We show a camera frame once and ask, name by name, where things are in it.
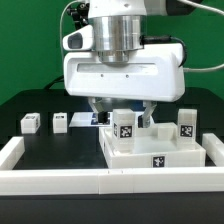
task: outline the black tabletop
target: black tabletop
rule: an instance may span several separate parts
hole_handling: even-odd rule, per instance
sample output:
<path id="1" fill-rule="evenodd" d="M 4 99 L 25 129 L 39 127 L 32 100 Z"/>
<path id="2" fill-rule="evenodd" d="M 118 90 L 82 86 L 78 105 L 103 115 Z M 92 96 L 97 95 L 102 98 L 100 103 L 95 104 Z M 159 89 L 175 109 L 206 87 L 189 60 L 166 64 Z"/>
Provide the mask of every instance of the black tabletop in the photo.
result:
<path id="1" fill-rule="evenodd" d="M 142 102 L 114 100 L 106 109 L 143 110 Z M 212 92 L 187 88 L 174 103 L 158 103 L 155 122 L 175 122 L 180 108 L 198 110 L 197 141 L 214 133 L 224 141 L 224 101 Z M 21 169 L 107 168 L 98 142 L 98 128 L 69 128 L 53 134 L 53 113 L 91 111 L 87 99 L 64 90 L 29 90 L 0 106 L 0 147 L 22 136 L 20 120 L 38 112 L 41 127 L 24 135 L 26 152 L 15 167 Z M 166 193 L 0 197 L 2 223 L 223 223 L 224 193 Z"/>

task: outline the white platform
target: white platform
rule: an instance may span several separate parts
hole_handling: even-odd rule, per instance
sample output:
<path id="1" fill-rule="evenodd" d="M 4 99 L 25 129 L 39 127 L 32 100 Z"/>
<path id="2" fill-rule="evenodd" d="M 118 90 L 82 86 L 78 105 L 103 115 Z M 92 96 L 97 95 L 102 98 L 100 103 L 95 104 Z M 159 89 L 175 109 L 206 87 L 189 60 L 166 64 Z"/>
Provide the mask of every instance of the white platform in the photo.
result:
<path id="1" fill-rule="evenodd" d="M 134 149 L 131 153 L 116 151 L 112 145 L 112 128 L 101 127 L 100 145 L 109 168 L 151 168 L 155 160 L 164 160 L 163 167 L 204 167 L 206 151 L 195 142 L 195 149 L 179 149 L 177 132 L 170 140 L 158 138 L 164 124 L 153 124 L 148 129 L 136 129 Z"/>

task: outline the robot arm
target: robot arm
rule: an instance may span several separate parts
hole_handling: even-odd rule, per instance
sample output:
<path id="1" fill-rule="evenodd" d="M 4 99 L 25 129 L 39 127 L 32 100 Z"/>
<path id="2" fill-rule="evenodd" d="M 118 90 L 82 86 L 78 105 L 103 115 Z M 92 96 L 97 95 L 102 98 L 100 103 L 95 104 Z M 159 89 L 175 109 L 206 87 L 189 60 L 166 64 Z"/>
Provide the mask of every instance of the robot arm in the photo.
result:
<path id="1" fill-rule="evenodd" d="M 65 87 L 71 95 L 146 102 L 175 101 L 183 95 L 182 46 L 144 45 L 141 38 L 147 15 L 189 14 L 191 7 L 174 0 L 80 4 L 81 9 L 89 7 L 89 25 L 63 40 L 64 49 L 73 51 L 64 60 Z"/>

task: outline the white block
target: white block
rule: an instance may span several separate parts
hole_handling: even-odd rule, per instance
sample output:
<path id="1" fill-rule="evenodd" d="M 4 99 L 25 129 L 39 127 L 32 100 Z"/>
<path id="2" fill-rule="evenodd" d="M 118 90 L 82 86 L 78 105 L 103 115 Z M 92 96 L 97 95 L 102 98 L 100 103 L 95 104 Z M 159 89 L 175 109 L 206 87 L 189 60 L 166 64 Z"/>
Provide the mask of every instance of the white block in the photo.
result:
<path id="1" fill-rule="evenodd" d="M 40 114 L 39 113 L 26 114 L 20 123 L 22 134 L 34 134 L 40 127 Z"/>
<path id="2" fill-rule="evenodd" d="M 177 135 L 177 146 L 179 149 L 195 149 L 196 123 L 197 110 L 179 110 Z"/>
<path id="3" fill-rule="evenodd" d="M 93 170 L 27 170 L 0 172 L 0 195 L 99 194 Z"/>
<path id="4" fill-rule="evenodd" d="M 12 170 L 24 152 L 23 137 L 13 137 L 0 151 L 0 170 Z"/>
<path id="5" fill-rule="evenodd" d="M 165 123 L 158 127 L 159 140 L 172 140 L 176 131 L 176 125 L 173 123 Z"/>
<path id="6" fill-rule="evenodd" d="M 135 135 L 135 113 L 130 109 L 113 110 L 112 127 L 115 151 L 131 152 Z"/>
<path id="7" fill-rule="evenodd" d="M 203 134 L 202 146 L 216 166 L 224 166 L 224 144 L 214 134 Z"/>
<path id="8" fill-rule="evenodd" d="M 57 113 L 53 117 L 54 133 L 67 133 L 67 113 Z"/>
<path id="9" fill-rule="evenodd" d="M 132 170 L 108 170 L 99 174 L 99 194 L 133 193 Z"/>

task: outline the green wall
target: green wall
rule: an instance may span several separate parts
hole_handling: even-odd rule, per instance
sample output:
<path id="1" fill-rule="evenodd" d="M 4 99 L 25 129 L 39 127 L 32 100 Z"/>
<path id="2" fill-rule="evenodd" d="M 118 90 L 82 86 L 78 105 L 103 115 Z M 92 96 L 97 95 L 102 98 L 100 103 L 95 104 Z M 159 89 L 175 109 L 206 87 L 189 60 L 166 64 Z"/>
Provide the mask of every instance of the green wall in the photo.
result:
<path id="1" fill-rule="evenodd" d="M 0 104 L 27 89 L 43 88 L 62 75 L 59 48 L 59 19 L 68 0 L 0 0 Z M 224 10 L 223 0 L 204 4 Z M 64 33 L 73 31 L 65 19 Z M 150 17 L 148 35 L 172 34 L 188 46 L 187 67 L 223 63 L 224 20 L 196 10 L 185 17 Z M 185 75 L 187 86 L 210 89 L 224 99 L 224 70 Z"/>

